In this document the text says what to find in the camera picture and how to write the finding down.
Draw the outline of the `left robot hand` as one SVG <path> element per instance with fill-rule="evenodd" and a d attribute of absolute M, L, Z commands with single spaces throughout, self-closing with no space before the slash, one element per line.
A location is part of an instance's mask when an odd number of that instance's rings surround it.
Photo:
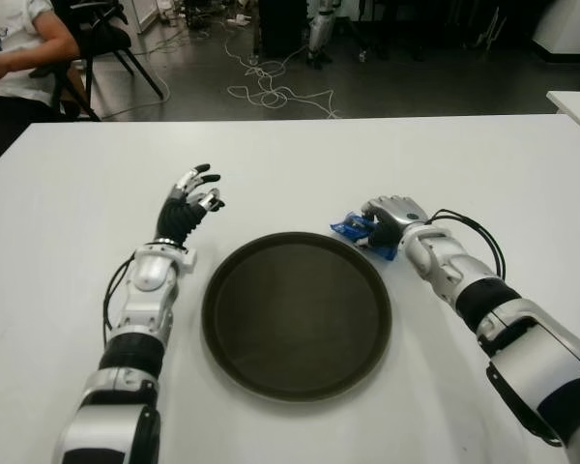
<path fill-rule="evenodd" d="M 182 175 L 166 196 L 156 224 L 155 242 L 169 241 L 182 247 L 188 235 L 209 213 L 225 206 L 217 188 L 194 193 L 202 185 L 218 182 L 221 176 L 208 174 L 209 163 L 198 164 Z"/>

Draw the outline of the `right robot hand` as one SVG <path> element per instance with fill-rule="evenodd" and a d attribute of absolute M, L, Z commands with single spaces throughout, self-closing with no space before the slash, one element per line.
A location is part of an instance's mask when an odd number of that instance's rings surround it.
<path fill-rule="evenodd" d="M 381 195 L 366 201 L 362 216 L 375 223 L 364 243 L 370 247 L 397 247 L 406 230 L 428 221 L 426 212 L 410 197 Z"/>

